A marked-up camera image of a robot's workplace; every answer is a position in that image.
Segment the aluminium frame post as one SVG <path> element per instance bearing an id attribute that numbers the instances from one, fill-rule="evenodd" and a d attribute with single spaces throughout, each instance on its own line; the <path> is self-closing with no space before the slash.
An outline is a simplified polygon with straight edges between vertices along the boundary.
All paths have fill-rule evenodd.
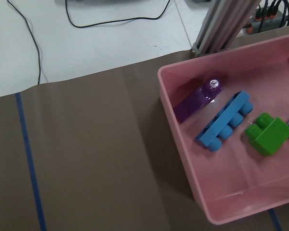
<path id="1" fill-rule="evenodd" d="M 192 55 L 201 57 L 227 50 L 259 3 L 259 0 L 213 0 L 192 46 Z"/>

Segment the purple block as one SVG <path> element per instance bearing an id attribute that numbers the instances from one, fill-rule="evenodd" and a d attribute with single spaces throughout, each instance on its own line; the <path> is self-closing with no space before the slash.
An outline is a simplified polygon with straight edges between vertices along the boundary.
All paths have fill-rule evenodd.
<path id="1" fill-rule="evenodd" d="M 209 104 L 222 90 L 223 87 L 219 79 L 212 78 L 205 81 L 173 108 L 178 123 L 183 123 L 193 113 Z"/>

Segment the pink plastic box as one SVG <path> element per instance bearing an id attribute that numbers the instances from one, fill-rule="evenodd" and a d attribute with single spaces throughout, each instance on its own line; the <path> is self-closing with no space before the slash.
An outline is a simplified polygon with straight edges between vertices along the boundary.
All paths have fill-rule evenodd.
<path id="1" fill-rule="evenodd" d="M 222 92 L 182 124 L 173 107 L 210 78 Z M 261 113 L 289 120 L 289 35 L 163 66 L 160 97 L 194 199 L 216 225 L 289 203 L 289 139 L 272 156 L 260 155 L 244 131 Z M 194 138 L 237 92 L 252 112 L 210 152 Z"/>

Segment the long blue block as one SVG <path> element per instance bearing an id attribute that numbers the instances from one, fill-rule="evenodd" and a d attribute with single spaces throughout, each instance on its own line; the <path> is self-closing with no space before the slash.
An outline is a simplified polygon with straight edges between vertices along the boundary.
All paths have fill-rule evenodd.
<path id="1" fill-rule="evenodd" d="M 194 142 L 211 152 L 219 150 L 222 141 L 233 134 L 246 115 L 253 110 L 250 96 L 245 91 L 237 92 L 194 138 Z"/>

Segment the green block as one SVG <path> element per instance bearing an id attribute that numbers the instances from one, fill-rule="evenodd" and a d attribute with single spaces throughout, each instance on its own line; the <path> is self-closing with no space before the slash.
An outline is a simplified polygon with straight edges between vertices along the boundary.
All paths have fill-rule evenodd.
<path id="1" fill-rule="evenodd" d="M 289 126 L 279 117 L 260 114 L 245 131 L 249 144 L 262 156 L 271 156 L 289 138 Z"/>

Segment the black power strip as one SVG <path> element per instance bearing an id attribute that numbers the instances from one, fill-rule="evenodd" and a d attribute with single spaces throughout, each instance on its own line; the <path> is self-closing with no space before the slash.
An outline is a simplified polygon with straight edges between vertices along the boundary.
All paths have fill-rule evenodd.
<path id="1" fill-rule="evenodd" d="M 269 4 L 266 0 L 263 7 L 258 5 L 243 28 L 252 35 L 285 26 L 289 26 L 289 1 L 273 0 Z"/>

